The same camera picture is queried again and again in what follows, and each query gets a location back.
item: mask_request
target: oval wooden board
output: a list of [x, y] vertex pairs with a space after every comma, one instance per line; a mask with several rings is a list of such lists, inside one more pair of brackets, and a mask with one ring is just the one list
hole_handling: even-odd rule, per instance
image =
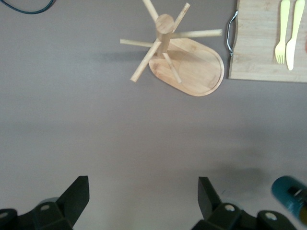
[[167, 61], [157, 55], [149, 61], [154, 75], [192, 96], [206, 96], [215, 91], [224, 76], [224, 64], [213, 49], [188, 38], [171, 39], [168, 50], [182, 82], [173, 76]]

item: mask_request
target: fork handle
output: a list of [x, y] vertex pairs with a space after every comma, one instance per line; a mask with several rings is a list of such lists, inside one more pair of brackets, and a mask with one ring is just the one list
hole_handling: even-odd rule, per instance
[[280, 4], [280, 40], [286, 39], [288, 18], [290, 11], [290, 0], [282, 0]]
[[305, 6], [305, 0], [297, 0], [294, 9], [294, 19], [292, 28], [292, 38], [296, 40], [298, 34], [298, 28], [301, 23], [303, 11]]

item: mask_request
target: wooden post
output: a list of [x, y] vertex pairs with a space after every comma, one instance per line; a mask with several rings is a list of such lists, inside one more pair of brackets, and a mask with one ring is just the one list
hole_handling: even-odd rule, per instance
[[174, 19], [168, 14], [162, 14], [157, 18], [155, 27], [157, 39], [161, 41], [157, 54], [159, 57], [163, 57], [162, 54], [167, 52], [169, 41], [175, 27]]

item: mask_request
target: cable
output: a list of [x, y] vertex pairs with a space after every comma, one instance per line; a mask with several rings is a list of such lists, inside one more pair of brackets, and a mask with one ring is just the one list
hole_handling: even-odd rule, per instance
[[18, 8], [15, 8], [15, 7], [11, 6], [10, 4], [6, 3], [4, 0], [0, 0], [0, 1], [1, 1], [4, 5], [6, 5], [6, 6], [10, 7], [11, 9], [13, 9], [13, 10], [15, 10], [15, 11], [18, 11], [18, 12], [20, 12], [20, 13], [25, 13], [25, 14], [38, 14], [38, 13], [42, 13], [42, 12], [45, 12], [46, 10], [48, 10], [48, 9], [52, 6], [52, 4], [53, 4], [53, 2], [54, 2], [55, 0], [50, 0], [50, 2], [48, 3], [48, 5], [47, 5], [46, 7], [42, 8], [41, 10], [38, 10], [38, 11], [22, 11], [22, 10], [20, 10], [20, 9], [18, 9]]

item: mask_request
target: blue bottle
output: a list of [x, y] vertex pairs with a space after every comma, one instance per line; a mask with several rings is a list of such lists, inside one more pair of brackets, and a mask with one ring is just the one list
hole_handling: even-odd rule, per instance
[[303, 224], [307, 225], [307, 187], [291, 176], [278, 178], [272, 193]]

